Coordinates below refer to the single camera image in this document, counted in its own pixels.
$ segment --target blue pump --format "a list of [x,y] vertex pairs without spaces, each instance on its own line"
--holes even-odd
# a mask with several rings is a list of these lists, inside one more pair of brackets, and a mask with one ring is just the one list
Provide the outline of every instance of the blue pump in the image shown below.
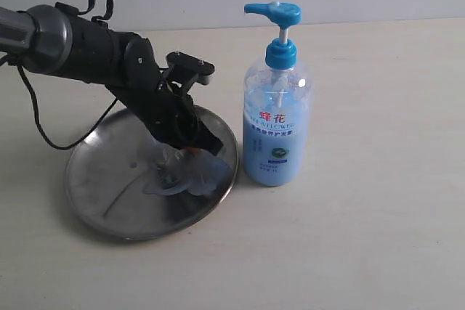
[[244,6],[246,14],[258,14],[268,17],[276,23],[279,30],[279,38],[274,39],[267,47],[265,62],[273,69],[289,69],[295,66],[297,61],[297,48],[291,39],[288,39],[288,29],[292,25],[300,23],[302,11],[300,7],[292,3],[271,2],[268,4],[252,3]]

